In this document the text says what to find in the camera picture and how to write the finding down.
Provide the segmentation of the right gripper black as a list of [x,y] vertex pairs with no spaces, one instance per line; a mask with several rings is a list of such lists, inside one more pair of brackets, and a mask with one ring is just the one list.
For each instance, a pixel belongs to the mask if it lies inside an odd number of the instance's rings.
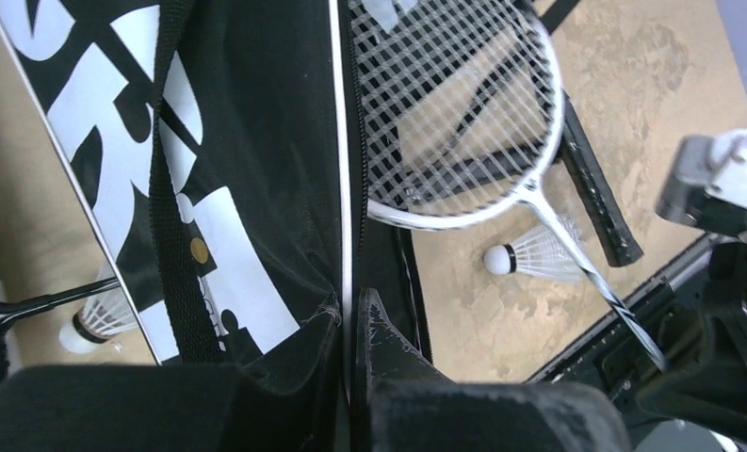
[[644,383],[637,404],[747,444],[747,244],[713,248],[697,295],[694,339],[675,345],[669,371]]

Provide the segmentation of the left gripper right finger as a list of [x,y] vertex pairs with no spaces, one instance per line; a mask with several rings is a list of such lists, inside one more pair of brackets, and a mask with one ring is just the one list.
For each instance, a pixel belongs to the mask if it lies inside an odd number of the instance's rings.
[[459,383],[439,372],[363,290],[350,391],[359,451],[629,451],[620,413],[580,383]]

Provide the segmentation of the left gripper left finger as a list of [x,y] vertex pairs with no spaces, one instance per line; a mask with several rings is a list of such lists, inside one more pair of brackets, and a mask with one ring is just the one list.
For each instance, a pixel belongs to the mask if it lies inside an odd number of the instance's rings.
[[0,386],[0,451],[329,451],[338,374],[332,324],[245,366],[31,367]]

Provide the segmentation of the black SPORT racket bag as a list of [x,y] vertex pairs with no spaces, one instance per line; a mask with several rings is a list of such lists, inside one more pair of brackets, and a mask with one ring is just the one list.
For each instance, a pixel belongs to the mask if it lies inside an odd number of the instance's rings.
[[157,202],[180,221],[225,360],[250,363],[349,299],[372,247],[346,1],[0,1],[0,31],[138,313],[183,344]]

